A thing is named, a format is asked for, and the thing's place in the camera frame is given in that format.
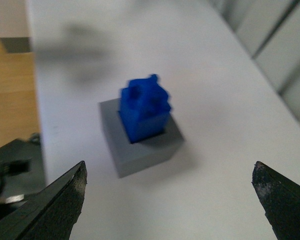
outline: wooden floor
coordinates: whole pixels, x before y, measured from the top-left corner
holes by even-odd
[[[0,44],[0,147],[39,131],[33,54],[7,54]]]

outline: gray square base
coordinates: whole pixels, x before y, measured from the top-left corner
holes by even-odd
[[[164,133],[131,144],[119,116],[120,99],[100,102],[103,131],[120,178],[139,172],[172,157],[184,142],[170,116]]]

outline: white wall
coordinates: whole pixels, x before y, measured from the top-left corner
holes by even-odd
[[[251,4],[236,34],[254,56],[293,0],[258,0]]]
[[[294,78],[300,66],[300,4],[255,60],[277,92]]]
[[[29,37],[26,16],[26,0],[0,0],[0,38]]]
[[[235,31],[244,19],[251,4],[257,2],[257,0],[209,0],[209,2],[221,13]]]

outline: gray block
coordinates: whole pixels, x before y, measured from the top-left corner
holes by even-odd
[[[170,116],[164,133],[131,144],[119,116],[119,101],[100,102],[102,127],[120,178],[139,172],[172,157],[184,142]]]

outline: blue block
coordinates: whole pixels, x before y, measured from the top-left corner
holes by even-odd
[[[168,98],[156,74],[130,80],[121,90],[119,114],[132,144],[164,132],[171,110]]]

